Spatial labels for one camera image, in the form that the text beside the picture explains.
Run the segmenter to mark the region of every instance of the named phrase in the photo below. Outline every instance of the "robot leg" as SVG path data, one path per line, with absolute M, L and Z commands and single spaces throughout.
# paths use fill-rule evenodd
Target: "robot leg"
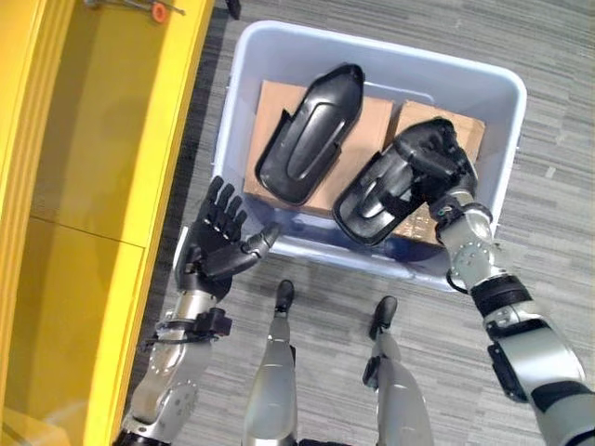
M 293 284 L 283 281 L 267 347 L 254 379 L 245 414 L 243 446 L 293 446 L 296 444 L 298 405 L 295 350 L 289 344 L 287 311 Z
M 378 392 L 377 445 L 432 445 L 430 418 L 421 391 L 416 379 L 401 364 L 399 347 L 386 331 L 392 315 L 384 318 L 385 323 L 378 317 L 378 309 L 387 303 L 386 299 L 377 307 L 370 331 L 376 343 L 364 373 L 364 383 Z M 396 300 L 393 300 L 392 314 L 395 310 Z

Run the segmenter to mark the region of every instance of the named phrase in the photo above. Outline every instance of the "yellow cabinet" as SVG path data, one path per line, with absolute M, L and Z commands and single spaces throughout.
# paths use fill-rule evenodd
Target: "yellow cabinet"
M 117 434 L 213 0 L 176 6 L 3 5 L 3 444 Z

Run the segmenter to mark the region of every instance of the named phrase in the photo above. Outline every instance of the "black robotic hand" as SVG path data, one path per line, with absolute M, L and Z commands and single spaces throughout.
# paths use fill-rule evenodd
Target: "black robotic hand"
M 456 142 L 455 128 L 447 119 L 412 125 L 394 144 L 413 170 L 412 193 L 424 202 L 432 205 L 452 189 L 466 190 L 475 196 L 475 169 Z
M 230 291 L 232 276 L 255 265 L 279 235 L 279 225 L 272 223 L 242 242 L 242 199 L 235 196 L 230 201 L 233 186 L 223 184 L 221 177 L 211 181 L 198 217 L 180 241 L 175 265 L 180 290 L 205 291 L 218 300 Z

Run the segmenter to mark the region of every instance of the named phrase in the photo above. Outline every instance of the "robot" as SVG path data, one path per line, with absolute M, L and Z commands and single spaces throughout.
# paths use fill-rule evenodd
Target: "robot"
M 493 241 L 489 210 L 474 200 L 477 178 L 469 160 L 444 146 L 448 138 L 436 132 L 426 132 L 421 143 L 405 144 L 401 149 L 406 150 L 397 153 L 412 166 L 417 196 L 429 204 L 437 222 L 437 238 L 451 261 L 447 280 L 469 294 L 482 315 L 500 386 L 511 400 L 531 406 L 548 445 L 595 445 L 595 394 L 585 384 L 578 357 L 521 281 L 506 270 Z M 239 197 L 230 201 L 233 187 L 223 184 L 214 178 L 196 221 L 181 234 L 174 261 L 178 303 L 156 326 L 149 369 L 134 391 L 116 446 L 172 444 L 196 404 L 212 339 L 231 329 L 218 303 L 229 292 L 232 276 L 263 258 L 279 235 L 280 228 L 271 224 L 242 242 L 246 214 L 238 213 Z M 246 409 L 244 446 L 298 445 L 295 349 L 288 319 L 293 295 L 293 284 L 282 281 Z M 396 308 L 394 297 L 380 300 L 369 332 L 375 344 L 363 381 L 377 391 L 377 445 L 431 445 L 423 397 L 389 333 Z M 308 439 L 299 445 L 340 446 Z

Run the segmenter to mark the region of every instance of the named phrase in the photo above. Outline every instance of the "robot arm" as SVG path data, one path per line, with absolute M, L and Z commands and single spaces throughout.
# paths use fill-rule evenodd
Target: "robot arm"
M 531 404 L 547 444 L 594 445 L 595 395 L 585 385 L 583 367 L 503 264 L 490 212 L 474 200 L 477 175 L 452 123 L 436 118 L 413 125 L 394 144 L 411 170 L 412 202 L 428 203 L 437 222 L 437 238 L 451 261 L 447 279 L 471 295 L 483 316 L 493 343 L 488 353 L 506 395 Z
M 595 394 L 570 344 L 502 264 L 490 214 L 464 189 L 430 207 L 451 260 L 492 340 L 488 353 L 505 394 L 528 402 L 548 445 L 595 444 Z
M 222 186 L 216 177 L 196 221 L 182 231 L 174 259 L 178 302 L 146 341 L 152 346 L 149 367 L 114 446 L 172 443 L 198 400 L 211 340 L 230 333 L 231 319 L 217 303 L 229 292 L 231 277 L 254 266 L 279 235 L 279 226 L 272 224 L 242 242 L 245 213 L 236 215 L 241 200 L 235 197 L 229 203 L 233 187 Z

